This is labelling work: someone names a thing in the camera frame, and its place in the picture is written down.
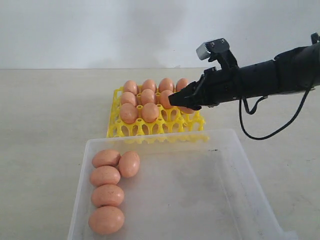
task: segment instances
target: table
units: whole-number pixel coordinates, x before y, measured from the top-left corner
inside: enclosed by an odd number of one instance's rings
[[[201,68],[0,70],[0,239],[66,239],[86,141],[104,138],[113,90],[126,80],[198,80]],[[272,96],[247,130],[263,136],[286,123],[302,94]],[[205,129],[237,132],[285,231],[320,238],[320,91],[275,137],[241,131],[238,102],[204,108]]]

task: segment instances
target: egg tray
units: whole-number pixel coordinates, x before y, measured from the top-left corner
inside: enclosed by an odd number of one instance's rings
[[[137,94],[138,103],[141,103],[141,88],[139,85],[139,93]],[[160,93],[156,92],[157,107],[159,109],[159,117],[152,123],[145,122],[141,117],[141,111],[143,106],[138,105],[138,119],[133,124],[126,124],[120,118],[120,96],[123,93],[123,87],[120,87],[113,92],[112,106],[110,111],[109,125],[106,137],[117,138],[117,137],[129,137],[129,136],[143,136],[143,135],[158,135],[167,133],[182,133],[191,131],[203,131],[205,119],[200,115],[199,111],[195,111],[192,114],[187,114],[176,106],[170,109],[165,109],[160,104]],[[159,135],[155,138],[146,138],[148,143],[154,143],[155,141],[163,142],[165,140],[170,142],[189,141],[194,142],[199,139],[206,140],[207,136],[199,134],[190,134],[183,136],[166,136],[160,137]],[[137,142],[136,140],[127,140],[128,143]]]

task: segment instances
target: egg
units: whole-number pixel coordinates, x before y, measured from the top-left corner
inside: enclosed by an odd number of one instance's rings
[[[104,184],[118,184],[120,172],[113,166],[100,166],[92,171],[90,183],[96,187]]]
[[[191,108],[187,108],[185,106],[179,106],[179,109],[185,114],[193,114],[195,112],[195,110],[192,110]]]
[[[159,84],[158,90],[161,93],[164,90],[170,90],[171,92],[174,91],[175,85],[174,82],[170,78],[164,78]]]
[[[101,166],[116,166],[120,159],[120,153],[113,149],[104,149],[99,151],[92,159],[92,165],[95,168]]]
[[[145,89],[141,93],[141,104],[146,105],[147,103],[157,103],[157,97],[154,91],[151,89]]]
[[[119,160],[119,171],[124,178],[132,178],[140,167],[140,157],[135,151],[127,151]]]
[[[122,93],[122,95],[120,96],[120,103],[121,103],[121,105],[132,104],[135,107],[138,105],[138,101],[137,101],[136,96],[132,92],[129,92],[129,91]]]
[[[173,106],[170,104],[169,101],[169,96],[173,94],[172,91],[170,90],[164,90],[160,94],[160,104],[165,108],[165,109],[171,109]]]
[[[133,93],[134,95],[138,94],[138,85],[136,84],[135,81],[129,80],[126,81],[125,84],[123,85],[123,92],[130,92]]]
[[[121,105],[119,115],[124,123],[133,124],[137,120],[139,112],[131,103],[125,103]]]
[[[148,102],[141,110],[141,116],[146,123],[153,123],[159,117],[159,109],[157,105]]]
[[[147,79],[143,82],[142,84],[142,92],[145,90],[145,89],[151,89],[154,93],[157,91],[157,85],[156,85],[156,82],[153,81],[152,79]]]
[[[88,224],[92,231],[100,235],[113,234],[124,225],[125,215],[114,206],[96,209],[90,216]]]
[[[113,184],[105,184],[97,187],[92,195],[91,195],[91,202],[97,208],[102,206],[119,206],[125,198],[124,191],[118,187],[117,185]]]
[[[188,79],[181,78],[175,86],[175,90],[179,92],[181,89],[185,88],[188,85]]]

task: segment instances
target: white wall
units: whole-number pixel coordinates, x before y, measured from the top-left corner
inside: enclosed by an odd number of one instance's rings
[[[309,45],[320,0],[0,0],[0,68],[206,67],[226,38],[239,65]]]

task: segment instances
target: transparent plastic bin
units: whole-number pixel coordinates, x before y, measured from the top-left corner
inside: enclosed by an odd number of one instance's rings
[[[229,129],[192,132],[203,134],[208,141],[127,143],[160,137],[156,135],[89,140],[68,240],[297,240],[294,232],[279,226],[236,133]],[[89,177],[93,156],[106,148],[121,153],[136,150],[141,164],[135,177],[119,183],[125,193],[119,206],[125,215],[123,227],[101,236],[88,226],[95,210]]]

